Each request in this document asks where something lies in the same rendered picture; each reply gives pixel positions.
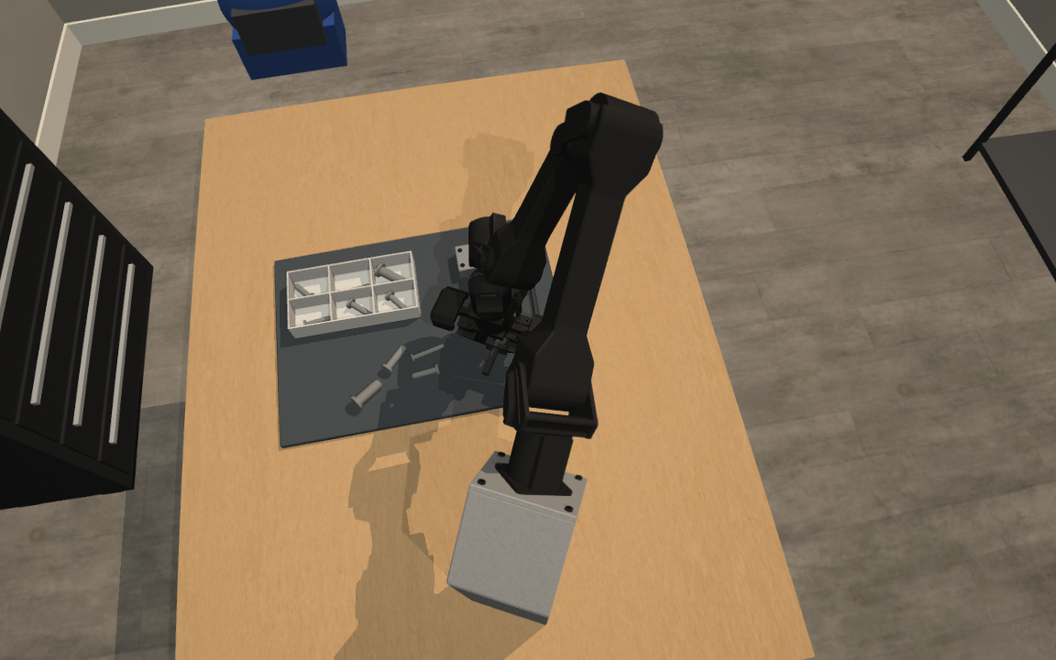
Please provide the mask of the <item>cream headed pin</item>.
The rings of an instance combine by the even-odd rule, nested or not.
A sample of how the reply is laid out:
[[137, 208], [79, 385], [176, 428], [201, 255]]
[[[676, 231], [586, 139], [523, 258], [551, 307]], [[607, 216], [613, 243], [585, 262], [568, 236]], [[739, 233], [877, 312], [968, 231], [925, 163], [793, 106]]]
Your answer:
[[389, 362], [386, 362], [386, 364], [382, 364], [381, 367], [383, 367], [386, 371], [386, 373], [392, 373], [393, 372], [392, 367], [394, 367], [394, 365], [397, 365], [397, 362], [399, 362], [400, 357], [402, 357], [402, 355], [406, 354], [406, 350], [407, 347], [402, 344], [402, 346], [400, 346], [397, 350], [397, 352], [395, 352], [395, 354], [392, 356]]
[[435, 367], [429, 367], [428, 370], [422, 370], [422, 371], [414, 372], [414, 373], [412, 373], [412, 377], [414, 379], [421, 379], [422, 377], [426, 377], [428, 375], [432, 375], [432, 373], [437, 373], [437, 375], [441, 375], [441, 370], [440, 370], [439, 365], [435, 364]]
[[406, 306], [406, 304], [403, 304], [402, 302], [400, 302], [399, 298], [397, 298], [397, 297], [394, 296], [394, 293], [392, 290], [390, 290], [390, 293], [386, 293], [386, 297], [385, 298], [386, 298], [386, 301], [391, 300], [392, 303], [394, 303], [395, 305], [399, 306], [400, 309], [408, 308], [408, 306]]

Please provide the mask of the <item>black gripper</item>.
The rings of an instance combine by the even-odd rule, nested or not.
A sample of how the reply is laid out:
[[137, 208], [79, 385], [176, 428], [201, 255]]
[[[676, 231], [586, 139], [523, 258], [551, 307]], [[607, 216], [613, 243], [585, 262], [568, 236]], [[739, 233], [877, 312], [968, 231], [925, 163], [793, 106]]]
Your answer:
[[542, 318], [544, 318], [543, 316], [539, 316], [539, 314], [533, 318], [523, 316], [522, 314], [520, 317], [514, 316], [514, 306], [512, 306], [512, 301], [514, 301], [515, 297], [514, 290], [511, 290], [512, 301], [510, 310], [493, 318], [477, 314], [473, 309], [472, 303], [464, 306], [464, 301], [468, 296], [468, 293], [464, 290], [445, 287], [440, 295], [437, 296], [434, 308], [431, 312], [431, 316], [429, 316], [432, 319], [433, 325], [452, 331], [456, 327], [457, 317], [460, 316], [457, 322], [457, 333], [459, 336], [472, 339], [472, 341], [479, 342], [480, 344], [485, 344], [488, 336], [499, 339], [499, 341], [503, 341], [503, 338], [506, 337], [507, 341], [504, 343], [504, 352], [515, 354], [518, 335], [523, 333], [523, 329], [534, 329], [542, 321]]

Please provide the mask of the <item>grey metal clevis fork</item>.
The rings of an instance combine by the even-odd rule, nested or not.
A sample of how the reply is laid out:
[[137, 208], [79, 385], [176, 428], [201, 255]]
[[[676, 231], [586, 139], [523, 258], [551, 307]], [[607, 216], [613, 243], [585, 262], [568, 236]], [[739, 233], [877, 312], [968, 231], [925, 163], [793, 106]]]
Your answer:
[[506, 337], [504, 337], [503, 341], [499, 342], [499, 341], [496, 341], [496, 338], [490, 337], [488, 335], [488, 338], [487, 338], [487, 341], [485, 342], [485, 344], [486, 344], [486, 348], [487, 350], [491, 350], [491, 351], [490, 351], [490, 354], [488, 355], [488, 359], [487, 359], [487, 362], [485, 364], [485, 367], [480, 372], [480, 373], [483, 373], [483, 375], [488, 376], [490, 374], [491, 369], [493, 369], [493, 364], [495, 362], [496, 355], [498, 355], [498, 354], [502, 354], [504, 356], [507, 355], [507, 352], [504, 352], [504, 350], [503, 350], [504, 348], [504, 343], [506, 343], [506, 341], [507, 341]]

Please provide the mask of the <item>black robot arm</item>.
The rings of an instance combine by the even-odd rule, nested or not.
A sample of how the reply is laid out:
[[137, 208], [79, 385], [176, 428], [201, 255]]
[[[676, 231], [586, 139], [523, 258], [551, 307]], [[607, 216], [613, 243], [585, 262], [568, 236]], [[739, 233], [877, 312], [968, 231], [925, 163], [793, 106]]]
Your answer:
[[514, 220], [493, 213], [468, 225], [473, 309], [493, 318], [512, 304], [520, 317], [544, 275], [546, 241], [576, 195], [544, 318], [518, 335], [504, 381], [503, 423], [517, 432], [510, 464], [495, 468], [521, 496], [573, 496], [563, 483], [573, 437], [591, 439], [599, 423], [590, 319], [624, 200], [648, 176], [662, 136], [656, 110], [595, 93], [566, 110]]

